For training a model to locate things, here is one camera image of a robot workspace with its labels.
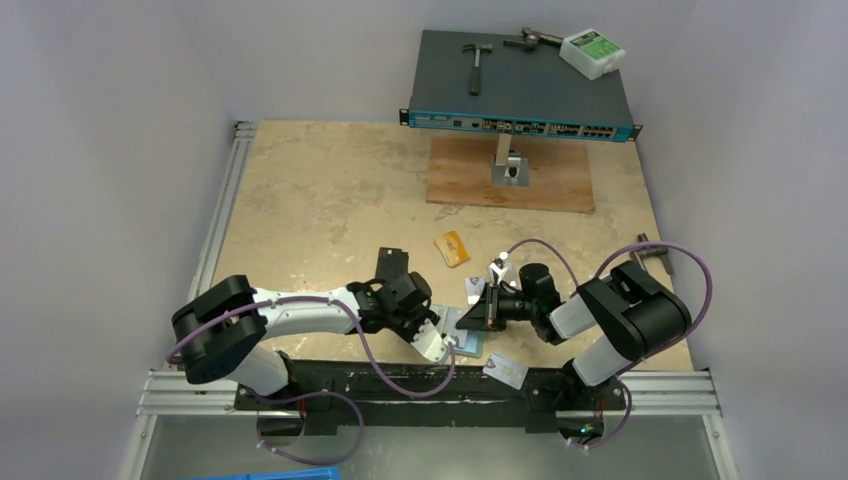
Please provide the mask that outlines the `black credit card stack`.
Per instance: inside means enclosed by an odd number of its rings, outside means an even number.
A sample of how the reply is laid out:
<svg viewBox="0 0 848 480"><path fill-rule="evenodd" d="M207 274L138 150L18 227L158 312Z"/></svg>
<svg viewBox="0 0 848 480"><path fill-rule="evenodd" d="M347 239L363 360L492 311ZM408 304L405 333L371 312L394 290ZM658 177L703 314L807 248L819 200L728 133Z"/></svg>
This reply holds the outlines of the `black credit card stack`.
<svg viewBox="0 0 848 480"><path fill-rule="evenodd" d="M391 281L408 273L409 254L395 247L380 247L378 250L375 277Z"/></svg>

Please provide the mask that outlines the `silver card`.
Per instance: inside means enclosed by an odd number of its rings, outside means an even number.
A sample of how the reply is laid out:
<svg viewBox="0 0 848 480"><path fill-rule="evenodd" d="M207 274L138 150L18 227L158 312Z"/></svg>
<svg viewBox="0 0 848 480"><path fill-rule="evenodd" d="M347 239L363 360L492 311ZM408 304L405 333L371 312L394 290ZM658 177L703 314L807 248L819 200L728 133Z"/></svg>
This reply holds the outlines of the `silver card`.
<svg viewBox="0 0 848 480"><path fill-rule="evenodd" d="M500 353L492 352L483 366L483 373L515 390L521 390L529 368Z"/></svg>

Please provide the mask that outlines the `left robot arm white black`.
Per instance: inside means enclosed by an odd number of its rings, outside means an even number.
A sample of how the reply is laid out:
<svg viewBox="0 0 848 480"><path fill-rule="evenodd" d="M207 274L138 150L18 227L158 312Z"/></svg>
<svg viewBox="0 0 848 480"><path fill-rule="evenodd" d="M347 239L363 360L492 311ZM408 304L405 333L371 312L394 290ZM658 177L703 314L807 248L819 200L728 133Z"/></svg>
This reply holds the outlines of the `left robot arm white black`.
<svg viewBox="0 0 848 480"><path fill-rule="evenodd" d="M284 409L297 399L298 382L286 357L261 342L311 333L365 338L387 330L423 359L441 363L450 348L437 327L431 295L417 272L321 292L267 290L232 275L173 314L176 345L167 361L181 366L190 384L229 379Z"/></svg>

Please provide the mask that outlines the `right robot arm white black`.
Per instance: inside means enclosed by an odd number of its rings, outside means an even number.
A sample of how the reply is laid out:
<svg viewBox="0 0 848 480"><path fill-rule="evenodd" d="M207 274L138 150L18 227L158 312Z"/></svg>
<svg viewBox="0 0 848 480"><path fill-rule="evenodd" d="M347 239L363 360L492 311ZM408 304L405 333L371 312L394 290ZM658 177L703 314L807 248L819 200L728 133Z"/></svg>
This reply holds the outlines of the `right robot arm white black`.
<svg viewBox="0 0 848 480"><path fill-rule="evenodd" d="M545 264L521 267L519 283L517 290L486 284L456 326L500 332L510 321L528 321L552 345L599 327L599 339L562 369L561 392L576 407L588 405L599 396L602 383L678 340L692 325L688 307L632 261L614 267L605 278L579 285L567 300Z"/></svg>

